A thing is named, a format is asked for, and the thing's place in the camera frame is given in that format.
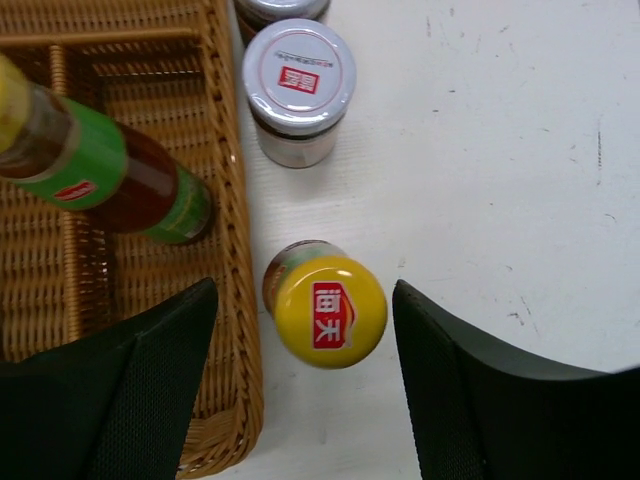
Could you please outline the yellow-cap sauce bottle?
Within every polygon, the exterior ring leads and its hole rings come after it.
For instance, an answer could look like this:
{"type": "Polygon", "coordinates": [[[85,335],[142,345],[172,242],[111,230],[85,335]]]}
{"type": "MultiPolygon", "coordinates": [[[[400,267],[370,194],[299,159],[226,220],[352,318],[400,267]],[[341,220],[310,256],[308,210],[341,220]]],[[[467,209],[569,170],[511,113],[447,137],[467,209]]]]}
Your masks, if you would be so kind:
{"type": "Polygon", "coordinates": [[[298,241],[275,255],[263,277],[262,298],[287,350],[317,368],[359,363],[387,325],[377,278],[324,240],[298,241]]]}
{"type": "Polygon", "coordinates": [[[204,182],[157,141],[1,59],[1,176],[115,233],[177,245],[213,218],[204,182]]]}

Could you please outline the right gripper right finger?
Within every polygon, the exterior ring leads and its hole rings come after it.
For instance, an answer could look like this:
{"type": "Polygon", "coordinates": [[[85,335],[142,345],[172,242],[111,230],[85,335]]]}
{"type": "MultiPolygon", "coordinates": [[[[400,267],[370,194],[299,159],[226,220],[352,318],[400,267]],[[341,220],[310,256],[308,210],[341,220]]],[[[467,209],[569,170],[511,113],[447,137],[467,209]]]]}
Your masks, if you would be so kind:
{"type": "Polygon", "coordinates": [[[452,315],[406,281],[393,321],[425,479],[635,479],[639,371],[567,365],[452,315]]]}

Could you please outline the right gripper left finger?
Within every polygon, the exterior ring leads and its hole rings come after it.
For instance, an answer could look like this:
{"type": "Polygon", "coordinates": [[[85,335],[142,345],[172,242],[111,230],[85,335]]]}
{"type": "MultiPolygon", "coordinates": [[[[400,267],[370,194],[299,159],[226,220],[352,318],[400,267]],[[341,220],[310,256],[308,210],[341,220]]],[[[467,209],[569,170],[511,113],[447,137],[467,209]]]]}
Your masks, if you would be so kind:
{"type": "Polygon", "coordinates": [[[2,478],[175,478],[217,306],[205,278],[96,334],[3,362],[2,478]]]}

